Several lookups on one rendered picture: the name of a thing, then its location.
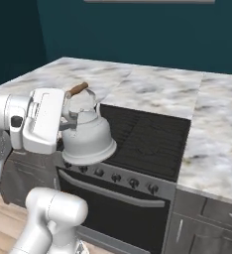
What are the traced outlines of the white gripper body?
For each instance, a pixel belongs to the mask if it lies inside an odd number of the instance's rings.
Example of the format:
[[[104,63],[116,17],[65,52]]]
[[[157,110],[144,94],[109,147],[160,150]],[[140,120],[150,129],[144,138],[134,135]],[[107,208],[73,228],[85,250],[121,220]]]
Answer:
[[[57,148],[58,128],[64,102],[64,91],[37,88],[23,127],[23,146],[32,153],[52,154]]]

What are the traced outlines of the grey cabinet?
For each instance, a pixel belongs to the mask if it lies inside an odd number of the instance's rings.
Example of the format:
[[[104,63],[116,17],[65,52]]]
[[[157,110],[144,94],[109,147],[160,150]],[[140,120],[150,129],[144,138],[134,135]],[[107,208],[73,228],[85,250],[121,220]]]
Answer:
[[[24,207],[27,194],[35,187],[59,189],[53,156],[13,151],[1,178],[0,193],[4,202]]]

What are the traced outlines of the black and grey stove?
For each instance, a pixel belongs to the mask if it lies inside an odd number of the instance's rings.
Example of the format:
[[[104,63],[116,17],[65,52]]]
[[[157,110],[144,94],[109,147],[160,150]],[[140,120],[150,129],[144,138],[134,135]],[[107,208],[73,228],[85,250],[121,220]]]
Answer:
[[[87,166],[88,171],[83,175],[149,194],[151,193],[148,191],[148,184],[157,185],[159,190],[152,195],[170,201],[167,238],[175,184],[190,121],[106,104],[101,106],[101,114],[110,124],[112,136],[117,142],[117,150],[105,162]],[[61,160],[57,161],[57,170],[58,168],[82,174],[78,166],[67,169]],[[103,177],[94,175],[96,169],[104,171]],[[111,179],[113,174],[120,175],[121,181],[114,183]],[[129,185],[130,179],[139,181],[135,189]],[[78,227],[77,233],[83,240],[114,254],[149,254],[137,247],[86,228],[83,224]]]

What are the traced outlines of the grey cabinet door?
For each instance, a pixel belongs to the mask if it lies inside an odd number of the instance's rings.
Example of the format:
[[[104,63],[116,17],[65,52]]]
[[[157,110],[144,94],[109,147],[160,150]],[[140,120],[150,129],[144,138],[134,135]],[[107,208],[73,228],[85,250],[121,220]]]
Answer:
[[[187,254],[232,254],[232,231],[205,228],[195,233]]]
[[[183,219],[183,226],[179,242],[176,243],[176,234],[180,220]],[[172,215],[165,254],[190,254],[194,235],[197,232],[199,222],[181,214]]]

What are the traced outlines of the black oven door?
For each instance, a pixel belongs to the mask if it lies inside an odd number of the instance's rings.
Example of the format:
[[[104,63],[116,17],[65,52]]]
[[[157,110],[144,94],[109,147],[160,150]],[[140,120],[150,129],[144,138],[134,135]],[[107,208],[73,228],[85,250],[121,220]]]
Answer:
[[[93,191],[84,190],[68,183],[59,173],[59,185],[62,191],[76,194],[88,203],[89,213],[83,223],[86,228],[137,247],[149,254],[162,254],[166,228],[170,212],[170,201],[139,190],[130,190],[113,183],[90,176],[63,170],[72,178],[107,190],[128,196],[163,200],[164,207],[139,207]]]

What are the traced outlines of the grey drawer front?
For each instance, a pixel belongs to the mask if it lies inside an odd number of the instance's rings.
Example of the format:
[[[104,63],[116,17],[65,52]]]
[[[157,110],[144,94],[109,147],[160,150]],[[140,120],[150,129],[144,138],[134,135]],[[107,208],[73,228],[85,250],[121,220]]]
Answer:
[[[232,204],[208,198],[203,206],[201,215],[207,219],[232,227],[230,212],[232,213]]]
[[[184,190],[177,190],[174,200],[174,212],[186,215],[196,216],[202,211],[206,198],[196,193]]]

